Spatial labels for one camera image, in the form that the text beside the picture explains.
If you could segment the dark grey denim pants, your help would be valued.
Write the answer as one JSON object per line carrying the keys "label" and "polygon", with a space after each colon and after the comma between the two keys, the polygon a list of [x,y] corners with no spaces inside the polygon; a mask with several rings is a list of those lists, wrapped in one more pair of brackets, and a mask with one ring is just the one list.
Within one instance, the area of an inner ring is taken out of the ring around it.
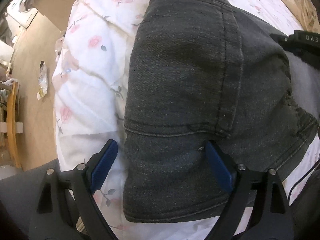
{"label": "dark grey denim pants", "polygon": [[227,0],[150,0],[135,38],[125,108],[125,218],[177,223],[218,216],[228,195],[204,147],[286,179],[319,127],[292,94],[297,59],[279,30]]}

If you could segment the cream yellow duvet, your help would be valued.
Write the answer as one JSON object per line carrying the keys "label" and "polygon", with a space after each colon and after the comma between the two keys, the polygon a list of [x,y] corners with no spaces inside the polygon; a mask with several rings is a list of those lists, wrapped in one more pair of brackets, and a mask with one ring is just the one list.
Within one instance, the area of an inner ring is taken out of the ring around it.
{"label": "cream yellow duvet", "polygon": [[304,31],[319,34],[317,10],[311,0],[281,0],[296,17]]}

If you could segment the wooden chair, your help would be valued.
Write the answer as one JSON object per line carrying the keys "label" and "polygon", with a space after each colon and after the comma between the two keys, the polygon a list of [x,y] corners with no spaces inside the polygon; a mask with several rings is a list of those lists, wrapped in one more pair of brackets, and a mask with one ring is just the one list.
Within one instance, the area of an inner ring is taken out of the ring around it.
{"label": "wooden chair", "polygon": [[18,153],[16,134],[18,132],[18,122],[16,122],[16,100],[18,94],[18,83],[16,81],[11,85],[11,91],[9,92],[7,99],[7,112],[6,114],[6,128],[7,131],[3,132],[7,134],[7,144],[6,147],[10,154],[10,158],[16,168],[22,168],[20,156]]}

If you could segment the plastic wrapper on floor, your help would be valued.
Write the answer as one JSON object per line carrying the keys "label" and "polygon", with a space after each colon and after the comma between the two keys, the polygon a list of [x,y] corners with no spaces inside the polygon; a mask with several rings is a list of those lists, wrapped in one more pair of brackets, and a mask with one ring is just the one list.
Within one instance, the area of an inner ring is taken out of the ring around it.
{"label": "plastic wrapper on floor", "polygon": [[41,100],[48,93],[48,69],[44,61],[41,61],[39,68],[40,68],[40,74],[38,78],[39,91],[36,97],[38,100]]}

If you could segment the white floral bed sheet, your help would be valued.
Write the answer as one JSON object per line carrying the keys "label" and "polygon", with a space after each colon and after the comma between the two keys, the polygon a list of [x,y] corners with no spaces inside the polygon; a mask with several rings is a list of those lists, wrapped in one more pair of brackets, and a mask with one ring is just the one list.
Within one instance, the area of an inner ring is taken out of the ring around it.
{"label": "white floral bed sheet", "polygon": [[[302,29],[281,0],[227,0],[286,35]],[[129,59],[149,0],[76,0],[52,77],[56,151],[61,170],[86,163],[108,139],[118,157],[94,199],[119,239],[204,239],[218,217],[174,224],[128,222],[123,214],[122,155]]]}

